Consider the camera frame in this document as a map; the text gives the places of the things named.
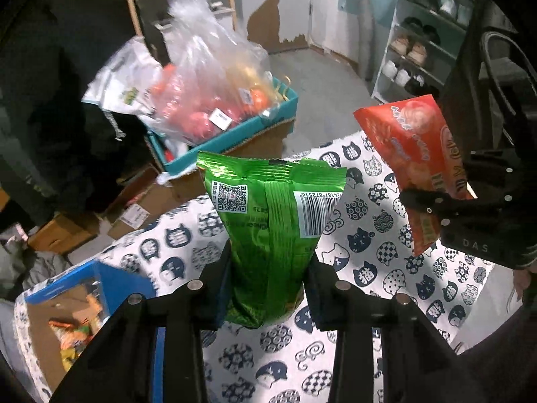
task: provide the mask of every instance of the gray floor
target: gray floor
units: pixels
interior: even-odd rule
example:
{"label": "gray floor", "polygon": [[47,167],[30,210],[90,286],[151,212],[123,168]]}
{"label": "gray floor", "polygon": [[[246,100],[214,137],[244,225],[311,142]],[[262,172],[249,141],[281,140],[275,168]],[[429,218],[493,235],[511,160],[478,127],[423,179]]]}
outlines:
{"label": "gray floor", "polygon": [[[366,84],[351,67],[330,56],[312,50],[299,50],[270,57],[274,75],[289,76],[300,101],[294,131],[286,138],[284,156],[319,146],[360,129],[352,113],[376,104]],[[76,264],[91,257],[112,243],[106,235],[109,226],[101,226],[101,235],[69,255]],[[506,304],[512,288],[511,270],[496,265],[483,292],[474,304],[452,346],[462,341],[471,347],[496,330],[510,313]]]}

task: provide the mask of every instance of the teal box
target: teal box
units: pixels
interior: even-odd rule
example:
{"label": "teal box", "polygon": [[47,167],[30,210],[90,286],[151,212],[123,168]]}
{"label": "teal box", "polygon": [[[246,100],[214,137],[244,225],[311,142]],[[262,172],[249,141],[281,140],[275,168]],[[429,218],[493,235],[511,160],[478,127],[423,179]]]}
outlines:
{"label": "teal box", "polygon": [[286,97],[288,98],[288,101],[284,101],[280,104],[279,108],[275,108],[273,110],[272,118],[267,119],[254,117],[248,121],[244,121],[238,126],[225,131],[209,141],[193,147],[188,151],[188,153],[172,160],[171,162],[166,162],[162,144],[159,142],[160,136],[157,133],[154,133],[150,130],[148,134],[149,141],[151,142],[151,146],[153,147],[155,154],[158,156],[158,160],[162,165],[164,165],[164,169],[170,173],[171,176],[175,176],[189,165],[192,165],[196,162],[198,158],[198,151],[210,151],[213,153],[227,151],[233,146],[236,146],[244,140],[251,138],[253,135],[266,129],[267,127],[271,127],[280,121],[296,117],[296,107],[298,106],[299,96],[294,90],[288,89],[286,92]]}

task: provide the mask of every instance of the orange snack wrapper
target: orange snack wrapper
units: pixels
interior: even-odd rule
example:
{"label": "orange snack wrapper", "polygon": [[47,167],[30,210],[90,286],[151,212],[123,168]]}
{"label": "orange snack wrapper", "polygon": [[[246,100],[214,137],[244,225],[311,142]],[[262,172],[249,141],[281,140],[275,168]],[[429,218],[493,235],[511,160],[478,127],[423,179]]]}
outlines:
{"label": "orange snack wrapper", "polygon": [[[399,189],[441,191],[471,199],[462,158],[432,95],[358,109],[354,117],[394,171]],[[435,215],[407,210],[419,256],[440,236]]]}

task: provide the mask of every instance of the silver bolt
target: silver bolt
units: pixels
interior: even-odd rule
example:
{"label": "silver bolt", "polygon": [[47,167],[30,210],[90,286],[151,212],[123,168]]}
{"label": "silver bolt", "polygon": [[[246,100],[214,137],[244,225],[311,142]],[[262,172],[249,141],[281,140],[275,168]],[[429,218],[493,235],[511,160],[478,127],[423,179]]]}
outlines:
{"label": "silver bolt", "polygon": [[130,305],[137,305],[142,301],[142,295],[138,292],[135,292],[134,294],[129,295],[128,302]]}
{"label": "silver bolt", "polygon": [[412,301],[410,296],[408,294],[405,294],[404,292],[398,292],[395,295],[395,300],[397,300],[400,305],[407,305]]}
{"label": "silver bolt", "polygon": [[198,280],[198,279],[191,280],[191,281],[188,282],[186,287],[189,290],[198,290],[198,289],[201,289],[203,287],[203,282],[201,280]]}
{"label": "silver bolt", "polygon": [[346,280],[338,280],[336,282],[336,288],[339,290],[349,290],[351,289],[351,284]]}

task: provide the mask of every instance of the white price tag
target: white price tag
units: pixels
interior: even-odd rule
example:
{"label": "white price tag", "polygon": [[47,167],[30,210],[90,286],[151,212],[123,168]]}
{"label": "white price tag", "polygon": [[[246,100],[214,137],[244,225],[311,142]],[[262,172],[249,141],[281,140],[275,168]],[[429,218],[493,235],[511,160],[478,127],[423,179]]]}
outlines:
{"label": "white price tag", "polygon": [[149,212],[135,203],[124,211],[119,219],[133,229],[139,229],[148,216]]}
{"label": "white price tag", "polygon": [[244,104],[249,104],[250,106],[253,104],[253,98],[250,91],[244,88],[239,88],[238,93],[241,96],[241,100]]}
{"label": "white price tag", "polygon": [[209,121],[222,130],[227,130],[233,120],[222,112],[218,107],[209,115]]}

